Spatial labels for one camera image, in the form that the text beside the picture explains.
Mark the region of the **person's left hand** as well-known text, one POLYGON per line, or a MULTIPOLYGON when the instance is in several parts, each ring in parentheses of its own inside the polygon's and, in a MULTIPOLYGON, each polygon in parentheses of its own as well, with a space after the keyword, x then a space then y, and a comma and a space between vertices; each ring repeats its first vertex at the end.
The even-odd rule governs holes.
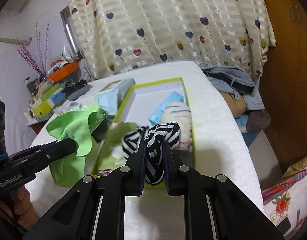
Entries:
MULTIPOLYGON (((16 190, 16 194, 18 200, 12 210, 19 217, 17 223, 25 230, 29 230, 38 221, 37 213, 30 200, 30 193, 25 186, 21 186, 16 190)), ((12 210, 0 200, 0 217, 9 223, 12 223, 10 220, 10 217, 13 217, 12 210)))

